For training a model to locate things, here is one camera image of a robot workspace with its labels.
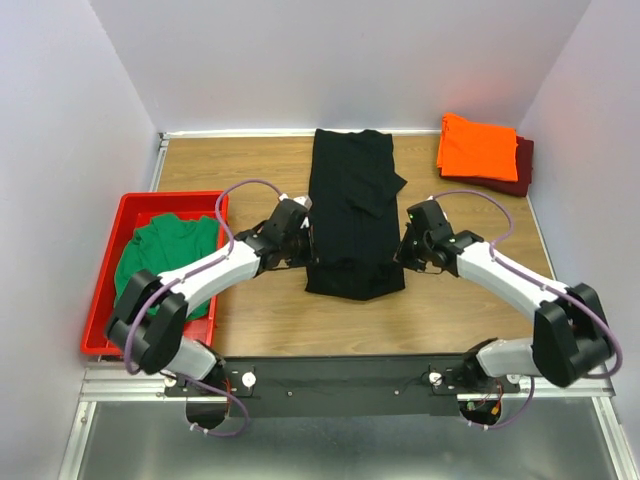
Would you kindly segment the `black t shirt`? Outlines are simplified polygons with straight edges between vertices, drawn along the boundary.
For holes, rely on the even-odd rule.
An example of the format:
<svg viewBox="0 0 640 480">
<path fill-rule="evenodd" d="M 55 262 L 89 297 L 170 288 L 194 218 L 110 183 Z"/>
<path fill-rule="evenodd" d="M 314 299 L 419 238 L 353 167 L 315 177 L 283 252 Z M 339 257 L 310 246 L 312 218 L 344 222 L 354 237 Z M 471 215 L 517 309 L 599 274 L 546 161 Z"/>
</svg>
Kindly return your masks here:
<svg viewBox="0 0 640 480">
<path fill-rule="evenodd" d="M 308 193 L 314 260 L 306 291 L 366 301 L 405 288 L 392 136 L 315 131 Z"/>
</svg>

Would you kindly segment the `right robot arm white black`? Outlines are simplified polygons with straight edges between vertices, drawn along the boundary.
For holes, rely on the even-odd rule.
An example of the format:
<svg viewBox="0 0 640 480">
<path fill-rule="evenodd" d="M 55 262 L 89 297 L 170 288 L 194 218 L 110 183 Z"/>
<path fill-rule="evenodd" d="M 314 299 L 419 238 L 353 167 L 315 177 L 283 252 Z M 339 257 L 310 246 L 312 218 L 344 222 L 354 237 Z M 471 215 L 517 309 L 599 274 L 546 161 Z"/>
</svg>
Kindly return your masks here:
<svg viewBox="0 0 640 480">
<path fill-rule="evenodd" d="M 488 339 L 471 349 L 449 378 L 474 392 L 508 375 L 542 377 L 565 388 L 617 358 L 598 294 L 581 283 L 570 287 L 541 276 L 502 255 L 494 244 L 464 230 L 454 231 L 436 199 L 408 208 L 409 222 L 395 259 L 425 272 L 432 265 L 473 282 L 531 321 L 530 337 Z"/>
</svg>

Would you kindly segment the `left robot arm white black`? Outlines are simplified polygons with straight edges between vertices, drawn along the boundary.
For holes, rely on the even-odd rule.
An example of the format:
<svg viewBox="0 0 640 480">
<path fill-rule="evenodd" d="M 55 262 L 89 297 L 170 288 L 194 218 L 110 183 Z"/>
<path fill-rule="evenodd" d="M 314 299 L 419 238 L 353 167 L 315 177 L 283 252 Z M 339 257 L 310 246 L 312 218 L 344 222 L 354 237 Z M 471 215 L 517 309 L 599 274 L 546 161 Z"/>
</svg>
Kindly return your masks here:
<svg viewBox="0 0 640 480">
<path fill-rule="evenodd" d="M 281 195 L 271 216 L 235 235 L 214 253 L 173 271 L 141 270 L 129 280 L 105 327 L 105 337 L 126 364 L 146 374 L 168 371 L 187 378 L 201 395 L 222 380 L 222 357 L 185 336 L 187 317 L 219 293 L 284 263 L 311 263 L 308 196 Z"/>
</svg>

